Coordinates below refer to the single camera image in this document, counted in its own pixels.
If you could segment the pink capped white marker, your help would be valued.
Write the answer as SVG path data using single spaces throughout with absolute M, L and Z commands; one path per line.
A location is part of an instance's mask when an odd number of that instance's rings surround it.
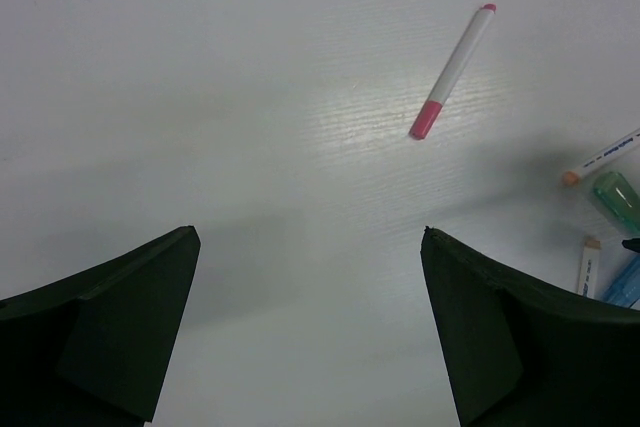
M 474 13 L 409 129 L 410 138 L 426 138 L 491 24 L 496 10 L 496 5 L 489 3 Z

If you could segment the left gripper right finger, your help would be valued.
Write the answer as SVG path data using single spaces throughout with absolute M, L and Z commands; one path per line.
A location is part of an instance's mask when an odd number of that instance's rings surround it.
M 426 228 L 421 262 L 463 426 L 636 426 L 639 314 Z

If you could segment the peach capped lower marker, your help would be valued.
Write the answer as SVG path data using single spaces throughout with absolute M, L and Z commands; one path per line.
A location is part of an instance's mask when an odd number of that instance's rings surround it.
M 599 272 L 601 243 L 595 238 L 585 240 L 576 293 L 580 296 L 594 299 L 596 296 L 597 276 Z

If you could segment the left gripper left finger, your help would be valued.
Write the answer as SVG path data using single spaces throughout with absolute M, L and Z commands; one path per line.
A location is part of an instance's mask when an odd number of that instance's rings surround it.
M 179 227 L 2 300 L 2 425 L 152 421 L 200 247 L 194 227 Z

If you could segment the peach capped horizontal marker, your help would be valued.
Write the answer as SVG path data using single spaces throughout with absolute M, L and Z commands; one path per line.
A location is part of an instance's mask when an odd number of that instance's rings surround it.
M 561 182 L 564 186 L 575 186 L 598 169 L 610 164 L 638 147 L 639 130 L 636 129 L 635 131 L 616 140 L 609 146 L 604 147 L 586 160 L 583 160 L 576 167 L 564 172 L 561 176 Z

